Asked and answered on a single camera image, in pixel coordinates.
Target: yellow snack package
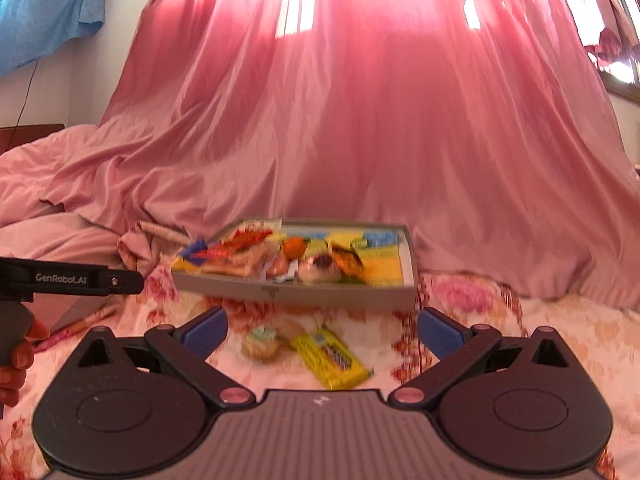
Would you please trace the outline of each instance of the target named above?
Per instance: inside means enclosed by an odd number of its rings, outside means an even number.
[[[351,390],[373,375],[327,327],[300,335],[289,345],[327,390]]]

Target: orange fruit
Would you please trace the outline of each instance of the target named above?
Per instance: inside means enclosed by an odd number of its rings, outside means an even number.
[[[302,258],[306,251],[306,242],[297,236],[287,238],[282,244],[282,254],[289,261]]]

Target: gray handle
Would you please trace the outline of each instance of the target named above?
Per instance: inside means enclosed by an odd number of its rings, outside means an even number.
[[[27,335],[33,314],[17,301],[0,301],[0,366],[11,364],[11,352]],[[4,406],[0,404],[0,419]]]

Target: blue towel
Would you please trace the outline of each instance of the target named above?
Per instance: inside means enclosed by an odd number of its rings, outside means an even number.
[[[104,23],[104,0],[0,0],[0,76]]]

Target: finger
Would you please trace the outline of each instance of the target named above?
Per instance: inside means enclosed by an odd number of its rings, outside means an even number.
[[[18,370],[26,370],[33,365],[33,348],[28,341],[18,343],[11,352],[11,364]]]
[[[5,406],[12,408],[18,404],[18,400],[20,400],[20,393],[18,390],[6,390],[4,388],[0,388],[0,404],[4,404]]]
[[[46,339],[47,337],[49,337],[49,329],[40,321],[34,321],[31,325],[31,328],[27,332],[27,338],[41,340]]]
[[[24,386],[27,378],[27,370],[16,370],[8,366],[0,367],[0,388],[6,390],[19,390]]]

